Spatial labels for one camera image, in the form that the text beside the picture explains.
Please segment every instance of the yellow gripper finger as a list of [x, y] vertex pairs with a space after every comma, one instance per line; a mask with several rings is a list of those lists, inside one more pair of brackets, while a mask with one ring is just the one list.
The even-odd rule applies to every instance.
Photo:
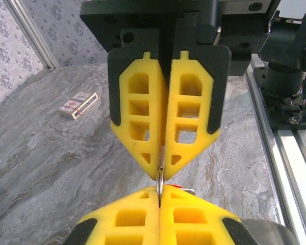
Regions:
[[234, 230], [236, 244], [257, 244], [236, 215], [176, 187], [164, 186], [159, 208], [151, 186], [81, 218], [64, 245], [235, 245]]
[[[197, 60], [181, 51], [179, 60], [172, 60], [165, 136], [166, 180], [193, 160], [219, 136], [207, 132], [212, 100], [213, 78]], [[192, 143], [182, 142], [181, 136], [193, 132]]]
[[133, 61], [119, 77], [121, 124], [111, 129], [147, 174], [156, 179], [165, 139], [167, 86], [158, 60]]

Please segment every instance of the metal frame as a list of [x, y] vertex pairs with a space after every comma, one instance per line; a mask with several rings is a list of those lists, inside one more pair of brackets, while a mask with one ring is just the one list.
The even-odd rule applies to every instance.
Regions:
[[43, 36], [20, 0], [3, 0], [7, 9], [17, 22], [30, 46], [46, 69], [59, 67], [58, 61], [46, 44]]
[[306, 244], [306, 132], [304, 130], [272, 131], [263, 97], [253, 69], [266, 65], [256, 55], [246, 72], [247, 86], [255, 108], [263, 149], [268, 160], [270, 179], [279, 204], [281, 224]]

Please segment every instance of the black rubber pad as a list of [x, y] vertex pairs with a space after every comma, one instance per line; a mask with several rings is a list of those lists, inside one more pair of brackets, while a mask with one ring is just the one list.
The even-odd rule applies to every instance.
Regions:
[[242, 223], [232, 218], [224, 218], [222, 221], [235, 245], [259, 245]]
[[85, 245], [96, 223], [97, 220], [94, 218], [79, 223], [62, 245]]

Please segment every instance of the small box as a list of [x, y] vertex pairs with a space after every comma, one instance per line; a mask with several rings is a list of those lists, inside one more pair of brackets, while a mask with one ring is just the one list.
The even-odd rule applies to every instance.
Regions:
[[62, 105], [58, 112], [66, 117], [76, 119], [83, 112], [89, 108], [98, 99], [96, 93], [92, 92], [79, 92], [67, 103]]

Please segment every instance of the gray marble table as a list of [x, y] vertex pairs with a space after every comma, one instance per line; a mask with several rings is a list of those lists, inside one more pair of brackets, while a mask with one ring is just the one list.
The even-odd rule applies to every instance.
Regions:
[[[78, 120], [56, 109], [79, 90], [99, 100]], [[0, 105], [0, 245], [61, 244], [88, 212], [154, 185], [109, 126], [107, 67], [63, 67]], [[278, 220], [243, 78], [227, 85], [219, 139], [169, 183], [243, 218]]]

